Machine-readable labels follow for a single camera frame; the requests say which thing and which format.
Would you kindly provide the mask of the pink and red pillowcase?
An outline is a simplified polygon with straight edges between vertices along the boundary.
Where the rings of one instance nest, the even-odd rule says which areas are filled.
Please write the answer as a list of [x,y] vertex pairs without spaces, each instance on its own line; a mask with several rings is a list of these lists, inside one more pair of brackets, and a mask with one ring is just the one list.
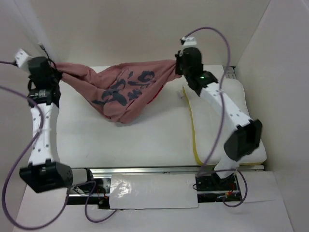
[[82,65],[58,62],[61,80],[82,95],[100,114],[123,124],[136,119],[176,74],[175,60],[131,62],[101,72]]

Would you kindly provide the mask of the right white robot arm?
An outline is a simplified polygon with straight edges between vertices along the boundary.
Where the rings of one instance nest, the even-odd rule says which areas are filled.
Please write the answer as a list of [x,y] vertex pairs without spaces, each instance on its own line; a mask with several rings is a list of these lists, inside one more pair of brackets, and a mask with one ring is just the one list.
[[183,75],[188,86],[206,100],[220,115],[219,133],[227,125],[231,133],[224,143],[224,154],[211,173],[211,185],[222,189],[236,171],[240,160],[260,146],[262,122],[243,113],[222,90],[223,81],[205,71],[202,54],[196,47],[187,47],[176,53],[176,74]]

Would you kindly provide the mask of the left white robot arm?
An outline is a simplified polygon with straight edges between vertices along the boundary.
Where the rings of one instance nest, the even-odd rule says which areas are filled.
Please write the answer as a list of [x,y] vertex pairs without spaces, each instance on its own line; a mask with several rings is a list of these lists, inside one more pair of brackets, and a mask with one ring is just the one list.
[[88,168],[73,169],[61,163],[57,152],[56,124],[61,97],[61,72],[46,57],[31,58],[28,104],[32,114],[33,138],[28,165],[19,175],[36,193],[78,186],[85,193],[93,191],[95,180]]

